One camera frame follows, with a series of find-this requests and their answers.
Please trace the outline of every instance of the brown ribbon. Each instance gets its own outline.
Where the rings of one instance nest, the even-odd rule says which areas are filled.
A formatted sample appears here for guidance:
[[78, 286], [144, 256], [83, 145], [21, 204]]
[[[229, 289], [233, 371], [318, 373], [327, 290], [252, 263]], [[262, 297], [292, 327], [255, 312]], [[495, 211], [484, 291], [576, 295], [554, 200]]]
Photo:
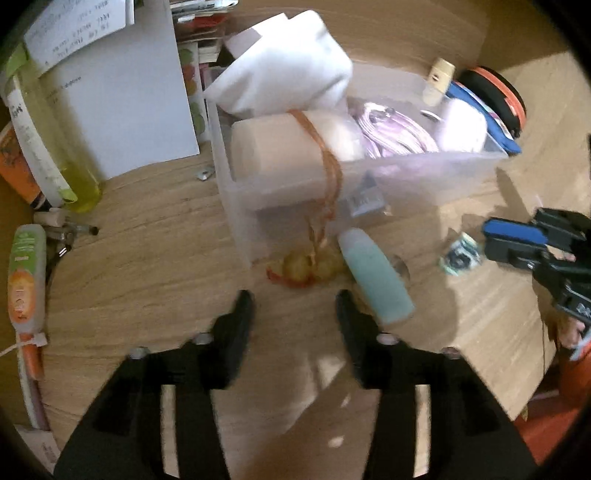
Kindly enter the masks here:
[[318, 249], [324, 242], [326, 236], [326, 225], [330, 220], [335, 219], [336, 202], [339, 199], [343, 187], [343, 171], [340, 168], [339, 160], [337, 160], [335, 154], [333, 154], [326, 146], [324, 139], [320, 136], [318, 130], [316, 130], [316, 127], [310, 122], [304, 112], [301, 110], [289, 110], [288, 113], [295, 118], [306, 133], [312, 137], [312, 140], [314, 140], [320, 147], [320, 151], [322, 152], [322, 163], [324, 165], [324, 171], [326, 172], [326, 192], [318, 214], [318, 233], [314, 230], [312, 220], [310, 218], [306, 219], [308, 222], [308, 235], [314, 247], [312, 261], [315, 263]]

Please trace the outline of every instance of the plastic bin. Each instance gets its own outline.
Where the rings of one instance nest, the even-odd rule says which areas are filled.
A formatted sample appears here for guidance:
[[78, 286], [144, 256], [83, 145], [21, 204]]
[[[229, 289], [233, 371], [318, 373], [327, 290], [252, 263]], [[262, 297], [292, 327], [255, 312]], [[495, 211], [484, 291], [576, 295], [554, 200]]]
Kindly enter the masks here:
[[[356, 63], [348, 97], [386, 104], [409, 102], [417, 112], [421, 109], [433, 111], [422, 100], [425, 85], [425, 79], [414, 73]], [[306, 215], [313, 212], [316, 202], [272, 208], [261, 208], [261, 205], [265, 195], [273, 195], [277, 190], [297, 189], [306, 181], [325, 181], [324, 171], [302, 172], [297, 178], [282, 179], [275, 184], [261, 179], [234, 181], [228, 160], [234, 119], [211, 102], [207, 103], [207, 111], [220, 196], [245, 263], [250, 265], [256, 260], [284, 254], [299, 244], [307, 245]], [[424, 118], [414, 119], [423, 125], [429, 122]], [[370, 171], [392, 213], [405, 216], [471, 195], [485, 178], [493, 175], [496, 164], [506, 157], [505, 151], [488, 137], [480, 154], [401, 155], [351, 162], [342, 164], [342, 168], [348, 186], [361, 182]]]

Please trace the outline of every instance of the wooden table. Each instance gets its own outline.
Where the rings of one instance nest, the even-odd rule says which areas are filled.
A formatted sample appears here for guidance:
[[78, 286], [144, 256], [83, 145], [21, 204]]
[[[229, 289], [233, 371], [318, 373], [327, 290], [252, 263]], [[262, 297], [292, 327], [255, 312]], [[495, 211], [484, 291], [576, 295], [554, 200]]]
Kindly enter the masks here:
[[[475, 4], [488, 5], [439, 3], [458, 22], [474, 15]], [[529, 20], [520, 48], [503, 43], [508, 41], [503, 30], [509, 27], [505, 21], [499, 26], [499, 14], [485, 13], [490, 16], [482, 20], [481, 48], [470, 53], [475, 49], [471, 44], [462, 52], [467, 59], [472, 55], [472, 61], [480, 55], [483, 63], [501, 69], [525, 98], [523, 155], [501, 164], [496, 178], [486, 181], [478, 194], [369, 233], [387, 254], [401, 256], [411, 272], [416, 314], [389, 331], [418, 348], [460, 348], [515, 417], [554, 355], [540, 320], [541, 311], [550, 311], [548, 298], [538, 300], [527, 273], [487, 262], [453, 278], [440, 271], [437, 260], [446, 239], [461, 230], [477, 231], [490, 215], [526, 220], [541, 202], [589, 213], [591, 92], [557, 34], [529, 7], [512, 10], [515, 21], [520, 15]], [[486, 36], [486, 28], [491, 32], [495, 25], [500, 36]], [[456, 43], [450, 40], [447, 47], [458, 48], [461, 43], [454, 35], [461, 40], [461, 29], [450, 35]], [[409, 36], [422, 38], [421, 31]], [[499, 45], [504, 55], [498, 53]], [[244, 269], [216, 180], [202, 183], [194, 176], [199, 164], [209, 162], [206, 151], [107, 182], [104, 198], [89, 218], [101, 227], [100, 235], [81, 239], [59, 265], [50, 293], [51, 343], [45, 349], [43, 382], [56, 438], [64, 444], [132, 347], [159, 351], [179, 346], [207, 329], [212, 319], [228, 311], [236, 292], [247, 288], [257, 305], [249, 348], [232, 388], [214, 393], [232, 477], [358, 479], [378, 394], [361, 390], [353, 379], [337, 328], [334, 298], [346, 284], [289, 290], [270, 284], [263, 265]], [[170, 453], [174, 442], [168, 409], [165, 414], [165, 450]], [[421, 447], [419, 471], [425, 462]], [[170, 458], [167, 468], [175, 471]]]

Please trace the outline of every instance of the screw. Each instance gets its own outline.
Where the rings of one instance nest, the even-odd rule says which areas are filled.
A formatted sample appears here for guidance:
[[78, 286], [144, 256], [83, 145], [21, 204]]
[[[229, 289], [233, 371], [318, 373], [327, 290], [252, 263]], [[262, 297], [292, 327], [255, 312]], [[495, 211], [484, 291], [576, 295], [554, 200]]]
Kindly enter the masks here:
[[452, 346], [447, 346], [441, 349], [441, 353], [448, 357], [450, 360], [459, 360], [462, 358], [462, 353]]
[[375, 339], [382, 345], [396, 345], [400, 341], [397, 336], [391, 333], [380, 333]]
[[150, 350], [144, 346], [137, 346], [129, 352], [129, 358], [132, 360], [141, 360], [150, 354]]
[[193, 337], [193, 343], [195, 345], [207, 345], [213, 342], [213, 335], [211, 333], [198, 333]]

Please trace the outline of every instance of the white cloth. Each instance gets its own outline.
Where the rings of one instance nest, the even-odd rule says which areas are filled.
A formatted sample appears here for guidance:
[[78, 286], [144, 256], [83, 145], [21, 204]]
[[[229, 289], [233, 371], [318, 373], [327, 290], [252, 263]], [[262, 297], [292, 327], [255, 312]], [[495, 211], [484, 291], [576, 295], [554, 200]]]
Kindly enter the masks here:
[[353, 65], [320, 16], [308, 10], [270, 30], [205, 90], [205, 97], [242, 119], [342, 105]]

